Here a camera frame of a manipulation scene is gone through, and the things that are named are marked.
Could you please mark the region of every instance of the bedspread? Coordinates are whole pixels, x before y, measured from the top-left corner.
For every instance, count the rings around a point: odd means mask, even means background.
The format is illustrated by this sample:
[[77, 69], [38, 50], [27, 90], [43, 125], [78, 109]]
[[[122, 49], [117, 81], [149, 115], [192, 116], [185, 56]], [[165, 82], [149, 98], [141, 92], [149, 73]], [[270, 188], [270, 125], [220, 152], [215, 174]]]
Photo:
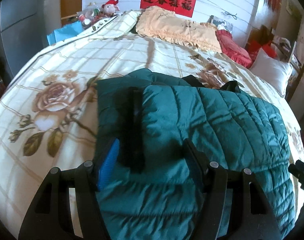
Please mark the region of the bedspread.
[[[93, 158], [97, 133], [97, 79], [140, 68], [175, 77], [194, 75], [217, 89], [237, 80], [248, 94], [275, 105], [284, 120], [290, 162], [304, 161], [300, 127], [276, 90], [224, 54], [173, 45], [131, 33], [139, 11], [116, 17], [93, 33], [49, 46], [15, 77], [0, 101], [0, 219], [18, 236], [25, 213], [48, 171], [79, 166]], [[304, 192], [293, 179], [296, 208]], [[70, 195], [75, 233], [75, 196]]]

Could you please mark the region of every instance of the red hat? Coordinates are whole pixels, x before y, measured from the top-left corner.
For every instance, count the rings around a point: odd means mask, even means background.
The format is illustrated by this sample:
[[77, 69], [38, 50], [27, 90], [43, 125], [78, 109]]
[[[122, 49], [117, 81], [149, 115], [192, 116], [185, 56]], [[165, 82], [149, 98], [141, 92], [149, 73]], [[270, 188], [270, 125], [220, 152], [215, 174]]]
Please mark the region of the red hat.
[[102, 7], [104, 7], [107, 4], [113, 4], [113, 5], [117, 5], [119, 3], [119, 0], [108, 0], [105, 4], [102, 5]]

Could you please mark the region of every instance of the peach ruffled pillow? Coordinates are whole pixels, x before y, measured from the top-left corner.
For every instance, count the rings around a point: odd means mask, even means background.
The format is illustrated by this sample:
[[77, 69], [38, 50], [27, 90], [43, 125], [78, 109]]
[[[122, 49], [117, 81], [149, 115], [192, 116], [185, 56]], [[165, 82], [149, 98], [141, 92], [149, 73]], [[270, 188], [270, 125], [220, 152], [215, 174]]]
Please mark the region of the peach ruffled pillow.
[[215, 31], [217, 31], [215, 25], [178, 18], [175, 12], [158, 6], [151, 6], [145, 10], [136, 25], [136, 31], [173, 44], [197, 46], [222, 53], [215, 36]]

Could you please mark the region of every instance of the plush toy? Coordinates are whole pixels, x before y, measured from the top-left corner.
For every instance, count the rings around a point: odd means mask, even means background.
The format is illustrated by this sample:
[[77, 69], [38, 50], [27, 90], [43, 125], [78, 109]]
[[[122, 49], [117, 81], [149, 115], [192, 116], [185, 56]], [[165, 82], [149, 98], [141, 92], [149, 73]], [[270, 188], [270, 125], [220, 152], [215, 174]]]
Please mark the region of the plush toy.
[[118, 6], [119, 0], [109, 0], [106, 4], [102, 5], [103, 13], [106, 16], [112, 17], [117, 11], [120, 11]]

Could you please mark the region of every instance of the green puffer jacket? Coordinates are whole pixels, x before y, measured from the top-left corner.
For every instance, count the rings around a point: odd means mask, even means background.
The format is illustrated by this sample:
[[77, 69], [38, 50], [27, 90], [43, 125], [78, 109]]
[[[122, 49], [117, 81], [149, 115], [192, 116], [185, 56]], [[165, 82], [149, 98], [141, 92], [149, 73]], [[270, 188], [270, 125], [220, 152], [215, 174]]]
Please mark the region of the green puffer jacket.
[[[111, 183], [97, 194], [112, 239], [189, 238], [204, 197], [180, 154], [185, 138], [226, 169], [255, 172], [282, 236], [287, 235], [295, 201], [287, 132], [275, 106], [243, 91], [195, 88], [148, 69], [100, 80], [96, 156], [109, 136], [120, 138], [121, 146], [127, 143], [127, 120], [133, 114], [129, 87], [143, 89], [145, 166], [141, 174], [130, 172], [121, 153]], [[219, 236], [227, 231], [231, 197], [228, 191]]]

